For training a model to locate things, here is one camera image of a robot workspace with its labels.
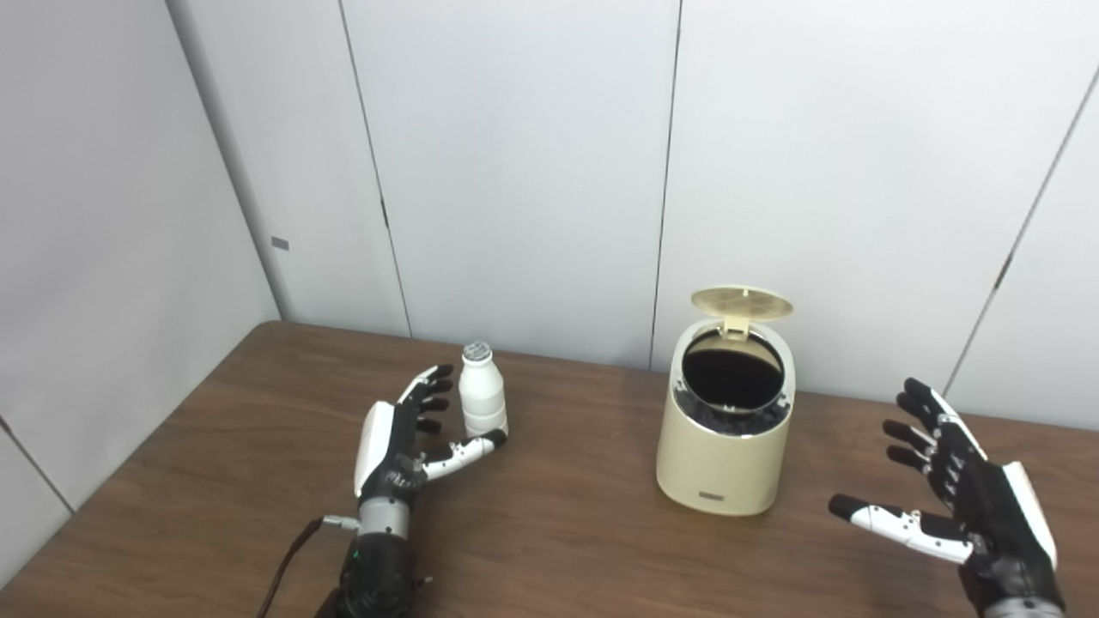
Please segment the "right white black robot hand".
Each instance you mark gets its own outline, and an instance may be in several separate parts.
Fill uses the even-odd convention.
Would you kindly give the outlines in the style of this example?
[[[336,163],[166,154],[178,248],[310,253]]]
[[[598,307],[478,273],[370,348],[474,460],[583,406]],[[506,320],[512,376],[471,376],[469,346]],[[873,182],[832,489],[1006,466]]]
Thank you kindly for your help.
[[[829,500],[829,512],[954,564],[979,617],[1064,617],[1059,552],[1024,466],[990,460],[950,402],[914,377],[896,406],[917,426],[882,423],[892,438],[887,457],[922,474],[947,514],[907,512],[843,494]]]

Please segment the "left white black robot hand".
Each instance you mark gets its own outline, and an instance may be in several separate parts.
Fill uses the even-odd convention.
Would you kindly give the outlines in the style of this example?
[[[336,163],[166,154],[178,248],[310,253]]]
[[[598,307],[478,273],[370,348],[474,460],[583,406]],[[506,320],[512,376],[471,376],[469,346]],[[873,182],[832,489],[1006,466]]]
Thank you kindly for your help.
[[[506,445],[502,427],[443,445],[417,446],[417,435],[437,422],[425,418],[447,408],[454,387],[451,364],[420,372],[396,402],[374,402],[360,430],[353,489],[358,506],[370,500],[415,504],[428,482],[459,472]]]

